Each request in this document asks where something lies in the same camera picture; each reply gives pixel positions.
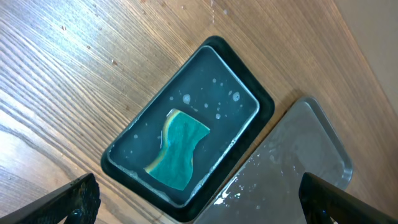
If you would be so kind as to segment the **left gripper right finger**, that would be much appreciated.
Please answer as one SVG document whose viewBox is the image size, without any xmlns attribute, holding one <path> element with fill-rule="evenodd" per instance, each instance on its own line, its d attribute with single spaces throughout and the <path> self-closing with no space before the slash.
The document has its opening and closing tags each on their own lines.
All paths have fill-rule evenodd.
<svg viewBox="0 0 398 224">
<path fill-rule="evenodd" d="M 397 224 L 396 219 L 309 172 L 302 177 L 298 195 L 308 224 Z"/>
</svg>

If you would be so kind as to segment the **dark brown serving tray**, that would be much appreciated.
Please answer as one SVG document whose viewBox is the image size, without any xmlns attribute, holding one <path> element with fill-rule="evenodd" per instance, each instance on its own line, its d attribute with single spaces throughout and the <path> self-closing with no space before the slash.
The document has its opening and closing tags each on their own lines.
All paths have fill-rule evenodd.
<svg viewBox="0 0 398 224">
<path fill-rule="evenodd" d="M 320 104 L 297 100 L 195 223 L 305 223 L 299 186 L 310 172 L 344 190 L 354 166 Z"/>
</svg>

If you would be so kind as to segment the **green yellow sponge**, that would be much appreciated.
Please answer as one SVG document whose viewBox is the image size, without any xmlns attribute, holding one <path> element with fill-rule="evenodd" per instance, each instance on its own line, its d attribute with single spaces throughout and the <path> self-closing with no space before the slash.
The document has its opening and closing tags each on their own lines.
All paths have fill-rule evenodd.
<svg viewBox="0 0 398 224">
<path fill-rule="evenodd" d="M 160 135 L 160 152 L 144 170 L 158 182 L 185 190 L 193 175 L 193 152 L 210 128 L 183 111 L 172 109 Z"/>
</svg>

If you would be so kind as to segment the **black water basin tray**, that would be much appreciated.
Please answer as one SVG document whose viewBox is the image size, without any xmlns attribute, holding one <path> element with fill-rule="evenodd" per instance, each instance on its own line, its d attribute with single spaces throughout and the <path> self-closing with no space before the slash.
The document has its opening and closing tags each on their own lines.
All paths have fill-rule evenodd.
<svg viewBox="0 0 398 224">
<path fill-rule="evenodd" d="M 210 128 L 193 152 L 185 190 L 172 189 L 144 168 L 160 152 L 160 135 L 172 109 Z M 179 222 L 193 220 L 271 119 L 275 104 L 227 42 L 211 36 L 108 146 L 101 167 Z"/>
</svg>

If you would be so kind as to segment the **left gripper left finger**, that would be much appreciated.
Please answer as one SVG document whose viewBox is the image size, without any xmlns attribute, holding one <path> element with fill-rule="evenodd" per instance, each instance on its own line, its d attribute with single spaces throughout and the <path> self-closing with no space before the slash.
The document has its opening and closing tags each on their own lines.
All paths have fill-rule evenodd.
<svg viewBox="0 0 398 224">
<path fill-rule="evenodd" d="M 1 223 L 89 223 L 100 208 L 100 188 L 87 173 L 1 218 Z"/>
</svg>

